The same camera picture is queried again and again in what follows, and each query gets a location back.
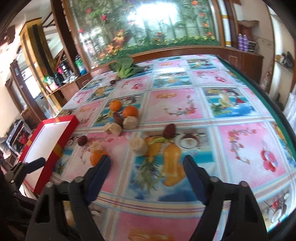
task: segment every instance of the red box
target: red box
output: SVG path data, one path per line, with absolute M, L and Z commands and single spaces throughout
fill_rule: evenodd
M 75 115 L 43 120 L 27 142 L 19 162 L 29 163 L 40 157 L 46 160 L 45 166 L 27 174 L 24 182 L 36 194 L 40 194 L 49 181 L 53 168 L 62 150 L 70 139 L 79 121 Z

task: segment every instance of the round beige snack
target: round beige snack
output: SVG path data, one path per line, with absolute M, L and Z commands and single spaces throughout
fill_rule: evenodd
M 148 145 L 142 138 L 132 138 L 130 140 L 130 149 L 133 151 L 135 156 L 143 156 L 148 151 Z
M 124 129 L 135 129 L 138 124 L 138 118 L 134 116 L 128 116 L 123 120 L 123 128 Z
M 117 123 L 112 123 L 109 130 L 110 130 L 111 134 L 114 136 L 119 136 L 122 132 L 121 126 L 118 125 Z
M 106 123 L 104 125 L 104 132 L 107 133 L 107 134 L 110 134 L 111 131 L 110 131 L 110 127 L 111 127 L 112 123 Z

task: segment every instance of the screw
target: screw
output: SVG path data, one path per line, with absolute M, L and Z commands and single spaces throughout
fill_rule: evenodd
M 218 182 L 219 181 L 219 178 L 218 177 L 210 177 L 210 180 L 214 183 Z
M 75 179 L 74 179 L 74 182 L 76 182 L 76 183 L 80 183 L 80 182 L 82 182 L 83 181 L 83 177 L 76 177 Z
M 245 181 L 241 181 L 241 185 L 245 188 L 248 186 L 247 182 L 245 182 Z
M 52 182 L 48 182 L 45 186 L 47 187 L 47 188 L 50 188 L 50 187 L 52 187 L 54 184 L 52 183 Z

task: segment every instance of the purple bottle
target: purple bottle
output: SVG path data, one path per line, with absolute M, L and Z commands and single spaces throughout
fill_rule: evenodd
M 248 38 L 246 35 L 243 36 L 243 51 L 245 52 L 248 52 L 248 46 L 249 46 L 249 43 L 248 43 Z
M 237 40 L 239 42 L 239 50 L 244 50 L 242 34 L 239 34 L 239 36 L 237 37 Z

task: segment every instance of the fruit-patterned tablecloth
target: fruit-patterned tablecloth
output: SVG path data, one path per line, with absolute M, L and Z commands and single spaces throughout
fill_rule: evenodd
M 267 230 L 294 210 L 296 162 L 282 124 L 244 78 L 212 55 L 138 65 L 145 72 L 115 85 L 110 85 L 114 72 L 97 75 L 59 113 L 75 114 L 80 124 L 55 167 L 53 182 L 83 176 L 99 145 L 112 160 L 109 176 L 90 206 L 106 240 L 189 240 L 204 206 L 182 170 L 187 154 L 210 176 L 235 184 L 248 182 Z M 104 124 L 113 121 L 109 103 L 115 99 L 122 102 L 121 111 L 127 105 L 139 109 L 137 128 L 123 130 L 118 137 L 103 131 Z M 176 125 L 177 136 L 153 143 L 170 123 Z M 88 138 L 82 147 L 77 145 L 81 135 Z M 151 156 L 133 156 L 129 151 L 133 137 L 153 143 Z M 164 173 L 171 169 L 176 173 Z M 225 202 L 215 240 L 221 239 L 228 210 Z

